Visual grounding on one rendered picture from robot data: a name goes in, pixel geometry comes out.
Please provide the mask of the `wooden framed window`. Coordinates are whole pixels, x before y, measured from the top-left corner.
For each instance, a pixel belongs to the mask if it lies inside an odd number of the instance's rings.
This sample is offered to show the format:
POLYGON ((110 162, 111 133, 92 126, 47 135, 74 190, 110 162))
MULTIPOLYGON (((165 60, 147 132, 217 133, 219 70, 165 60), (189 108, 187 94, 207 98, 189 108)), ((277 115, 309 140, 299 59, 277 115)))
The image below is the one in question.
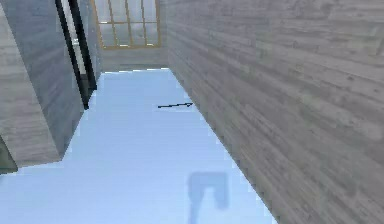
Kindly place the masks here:
POLYGON ((91 0, 105 50, 161 46, 160 0, 91 0))

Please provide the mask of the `thin black bar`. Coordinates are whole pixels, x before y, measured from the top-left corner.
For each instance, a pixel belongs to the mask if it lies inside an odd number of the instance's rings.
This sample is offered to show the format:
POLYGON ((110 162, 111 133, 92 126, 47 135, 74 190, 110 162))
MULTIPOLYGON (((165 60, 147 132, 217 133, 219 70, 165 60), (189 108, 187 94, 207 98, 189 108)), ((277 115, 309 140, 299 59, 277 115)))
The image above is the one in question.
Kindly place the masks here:
POLYGON ((190 107, 193 103, 182 103, 182 104, 170 104, 170 105, 159 105, 157 108, 172 108, 172 107, 179 107, 179 106, 186 106, 190 107))

